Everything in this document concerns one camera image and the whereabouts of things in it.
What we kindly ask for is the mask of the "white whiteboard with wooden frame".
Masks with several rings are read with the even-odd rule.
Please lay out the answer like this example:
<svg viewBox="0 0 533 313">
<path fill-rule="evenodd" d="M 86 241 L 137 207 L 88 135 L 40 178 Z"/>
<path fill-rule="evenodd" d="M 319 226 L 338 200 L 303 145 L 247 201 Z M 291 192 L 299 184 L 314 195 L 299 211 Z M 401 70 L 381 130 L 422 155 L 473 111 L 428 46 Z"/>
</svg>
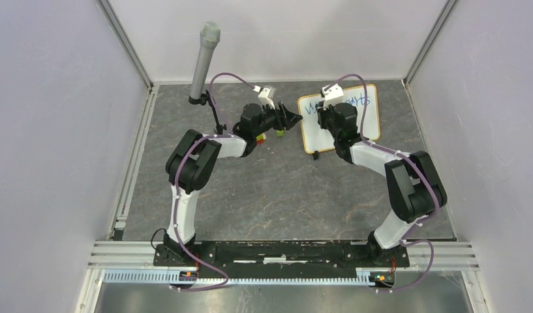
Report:
<svg viewBox="0 0 533 313">
<path fill-rule="evenodd" d="M 364 136 L 372 141 L 381 136 L 380 116 L 378 111 L 377 88 L 368 84 L 343 89 L 343 101 L 357 108 L 358 117 L 356 125 L 363 127 Z M 306 153 L 324 152 L 334 149 L 333 138 L 327 130 L 322 130 L 318 124 L 316 105 L 320 102 L 319 93 L 300 97 L 297 101 L 297 110 L 303 118 L 301 131 L 303 146 Z"/>
</svg>

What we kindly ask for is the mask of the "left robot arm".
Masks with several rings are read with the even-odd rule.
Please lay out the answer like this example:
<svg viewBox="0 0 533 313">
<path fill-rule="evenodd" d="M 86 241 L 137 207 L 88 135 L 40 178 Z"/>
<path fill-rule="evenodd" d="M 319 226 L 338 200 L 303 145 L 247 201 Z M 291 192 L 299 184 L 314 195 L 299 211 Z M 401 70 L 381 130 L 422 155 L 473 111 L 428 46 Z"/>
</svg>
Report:
<svg viewBox="0 0 533 313">
<path fill-rule="evenodd" d="M 172 210 L 163 243 L 154 247 L 153 264 L 184 266 L 194 259 L 198 198 L 219 159 L 246 157 L 257 146 L 260 135 L 271 129 L 290 130 L 301 120 L 301 115 L 291 112 L 282 102 L 276 107 L 251 103 L 244 107 L 230 134 L 186 131 L 165 165 L 172 190 Z"/>
</svg>

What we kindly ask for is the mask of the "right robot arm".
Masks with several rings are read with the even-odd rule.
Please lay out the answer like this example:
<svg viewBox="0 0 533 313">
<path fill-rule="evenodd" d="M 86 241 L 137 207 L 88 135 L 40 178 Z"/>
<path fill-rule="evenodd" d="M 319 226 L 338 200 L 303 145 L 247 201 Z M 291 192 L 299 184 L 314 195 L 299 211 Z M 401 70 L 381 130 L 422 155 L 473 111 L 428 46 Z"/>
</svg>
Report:
<svg viewBox="0 0 533 313">
<path fill-rule="evenodd" d="M 328 130 L 339 158 L 386 178 L 391 211 L 367 239 L 366 256 L 375 266 L 392 259 L 413 226 L 447 204 L 448 196 L 429 153 L 404 153 L 362 138 L 357 108 L 342 102 L 316 106 L 320 128 Z"/>
</svg>

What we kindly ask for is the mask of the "colourful toy brick car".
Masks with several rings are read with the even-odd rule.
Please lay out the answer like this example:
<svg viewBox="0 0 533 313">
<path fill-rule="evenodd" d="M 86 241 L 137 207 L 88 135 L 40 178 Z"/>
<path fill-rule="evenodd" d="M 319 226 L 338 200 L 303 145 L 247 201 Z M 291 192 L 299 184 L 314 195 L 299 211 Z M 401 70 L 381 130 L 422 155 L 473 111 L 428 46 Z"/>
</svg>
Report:
<svg viewBox="0 0 533 313">
<path fill-rule="evenodd" d="M 263 144 L 266 140 L 266 134 L 262 133 L 256 137 L 256 143 L 257 144 Z"/>
</svg>

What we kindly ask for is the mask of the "black microphone tripod stand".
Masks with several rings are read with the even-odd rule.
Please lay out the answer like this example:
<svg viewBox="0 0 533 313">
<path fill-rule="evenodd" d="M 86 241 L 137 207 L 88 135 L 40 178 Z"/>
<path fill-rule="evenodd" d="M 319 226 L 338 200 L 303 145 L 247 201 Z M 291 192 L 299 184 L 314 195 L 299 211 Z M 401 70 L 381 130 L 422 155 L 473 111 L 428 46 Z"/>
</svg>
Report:
<svg viewBox="0 0 533 313">
<path fill-rule="evenodd" d="M 213 104 L 213 98 L 210 95 L 208 90 L 205 90 L 204 93 L 201 94 L 199 101 L 200 101 L 199 104 L 201 106 L 209 106 L 212 111 L 213 118 L 215 121 L 215 128 L 214 128 L 215 134 L 218 134 L 218 135 L 224 134 L 224 131 L 227 130 L 227 126 L 226 124 L 222 124 L 220 122 L 216 106 Z"/>
</svg>

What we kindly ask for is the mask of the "grey microphone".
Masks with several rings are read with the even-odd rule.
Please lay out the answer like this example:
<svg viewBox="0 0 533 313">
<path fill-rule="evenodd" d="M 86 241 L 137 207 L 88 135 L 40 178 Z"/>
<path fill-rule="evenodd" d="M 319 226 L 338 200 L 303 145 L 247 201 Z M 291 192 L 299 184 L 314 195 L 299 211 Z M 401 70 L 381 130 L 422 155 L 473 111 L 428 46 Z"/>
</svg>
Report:
<svg viewBox="0 0 533 313">
<path fill-rule="evenodd" d="M 213 53 L 221 40 L 221 29 L 215 22 L 205 22 L 200 31 L 200 48 L 189 92 L 190 104 L 201 104 L 204 84 L 207 78 Z"/>
</svg>

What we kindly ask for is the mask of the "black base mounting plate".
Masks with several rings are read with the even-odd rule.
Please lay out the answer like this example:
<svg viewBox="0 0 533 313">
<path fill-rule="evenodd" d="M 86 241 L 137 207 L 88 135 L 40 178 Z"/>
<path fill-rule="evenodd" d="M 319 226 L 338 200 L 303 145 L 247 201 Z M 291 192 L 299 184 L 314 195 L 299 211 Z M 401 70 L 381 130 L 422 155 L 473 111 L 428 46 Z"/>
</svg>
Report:
<svg viewBox="0 0 533 313">
<path fill-rule="evenodd" d="M 379 252 L 365 241 L 201 241 L 189 250 L 153 245 L 155 267 L 180 267 L 184 278 L 354 278 L 356 269 L 409 267 L 408 251 Z"/>
</svg>

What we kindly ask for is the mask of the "aluminium frame rail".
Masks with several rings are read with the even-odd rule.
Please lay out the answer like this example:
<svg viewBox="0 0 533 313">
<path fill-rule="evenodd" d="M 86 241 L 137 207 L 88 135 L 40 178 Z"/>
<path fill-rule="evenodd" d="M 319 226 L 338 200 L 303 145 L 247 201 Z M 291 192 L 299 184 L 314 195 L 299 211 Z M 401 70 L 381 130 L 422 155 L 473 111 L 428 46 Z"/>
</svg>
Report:
<svg viewBox="0 0 533 313">
<path fill-rule="evenodd" d="M 479 271 L 480 266 L 470 243 L 435 241 L 434 271 Z M 418 243 L 407 249 L 409 266 L 400 271 L 422 271 L 427 268 L 431 250 L 426 243 Z M 89 268 L 101 269 L 150 269 L 155 250 L 143 241 L 97 241 L 90 254 Z"/>
</svg>

